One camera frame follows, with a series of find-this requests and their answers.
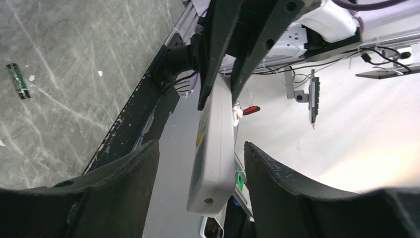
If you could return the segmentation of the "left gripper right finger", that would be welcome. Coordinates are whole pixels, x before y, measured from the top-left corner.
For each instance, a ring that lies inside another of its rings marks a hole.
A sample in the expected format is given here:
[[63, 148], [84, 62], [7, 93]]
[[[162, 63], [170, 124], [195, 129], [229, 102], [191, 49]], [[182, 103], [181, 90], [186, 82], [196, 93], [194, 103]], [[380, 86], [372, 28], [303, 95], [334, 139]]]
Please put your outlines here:
[[245, 171], [259, 238], [417, 238], [420, 190], [357, 194], [313, 180], [244, 144]]

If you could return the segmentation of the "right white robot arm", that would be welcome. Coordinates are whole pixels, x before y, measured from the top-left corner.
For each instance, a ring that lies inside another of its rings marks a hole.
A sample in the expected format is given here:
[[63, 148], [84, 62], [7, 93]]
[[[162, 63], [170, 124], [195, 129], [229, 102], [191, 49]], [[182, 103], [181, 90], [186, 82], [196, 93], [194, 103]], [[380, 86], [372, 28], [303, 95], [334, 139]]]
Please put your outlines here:
[[152, 75], [163, 91], [192, 70], [201, 77], [198, 109], [204, 108], [226, 56], [235, 57], [230, 85], [238, 99], [267, 54], [327, 59], [360, 44], [355, 13], [332, 0], [212, 0], [190, 44], [164, 48]]

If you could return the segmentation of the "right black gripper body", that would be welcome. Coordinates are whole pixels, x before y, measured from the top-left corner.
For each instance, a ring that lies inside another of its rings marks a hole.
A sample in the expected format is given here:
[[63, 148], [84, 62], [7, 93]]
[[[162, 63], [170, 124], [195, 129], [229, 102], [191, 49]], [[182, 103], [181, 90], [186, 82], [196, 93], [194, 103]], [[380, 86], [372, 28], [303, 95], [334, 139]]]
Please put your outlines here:
[[158, 87], [168, 87], [182, 72], [195, 71], [204, 82], [202, 35], [193, 34], [190, 43], [186, 44], [179, 33], [175, 33], [169, 45], [162, 46], [157, 54], [152, 77]]

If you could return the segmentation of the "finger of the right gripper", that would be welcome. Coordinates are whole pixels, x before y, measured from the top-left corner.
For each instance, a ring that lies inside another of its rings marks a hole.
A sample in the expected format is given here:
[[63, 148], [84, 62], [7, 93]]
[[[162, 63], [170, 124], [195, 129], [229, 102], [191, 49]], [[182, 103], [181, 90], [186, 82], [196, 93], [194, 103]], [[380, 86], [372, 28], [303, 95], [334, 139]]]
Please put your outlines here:
[[320, 6], [319, 0], [246, 0], [232, 35], [236, 60], [230, 76], [232, 102], [288, 26]]
[[201, 77], [199, 111], [204, 108], [210, 95], [222, 59], [238, 23], [242, 4], [242, 0], [210, 1], [199, 44]]

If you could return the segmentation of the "white remote control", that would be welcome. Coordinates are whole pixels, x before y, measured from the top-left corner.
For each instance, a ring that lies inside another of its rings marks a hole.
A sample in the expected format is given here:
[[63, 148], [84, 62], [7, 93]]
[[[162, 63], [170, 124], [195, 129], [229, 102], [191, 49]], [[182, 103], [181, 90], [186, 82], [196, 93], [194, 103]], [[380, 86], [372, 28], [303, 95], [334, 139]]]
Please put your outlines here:
[[235, 183], [233, 103], [229, 78], [217, 75], [200, 116], [187, 211], [216, 217]]

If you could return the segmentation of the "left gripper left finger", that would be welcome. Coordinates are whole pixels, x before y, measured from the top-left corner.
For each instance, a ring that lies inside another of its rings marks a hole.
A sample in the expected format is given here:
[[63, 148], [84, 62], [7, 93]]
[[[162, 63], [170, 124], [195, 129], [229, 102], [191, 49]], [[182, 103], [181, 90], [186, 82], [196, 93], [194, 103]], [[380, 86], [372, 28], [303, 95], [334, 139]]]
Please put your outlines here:
[[140, 238], [159, 163], [151, 140], [52, 187], [0, 191], [3, 238]]

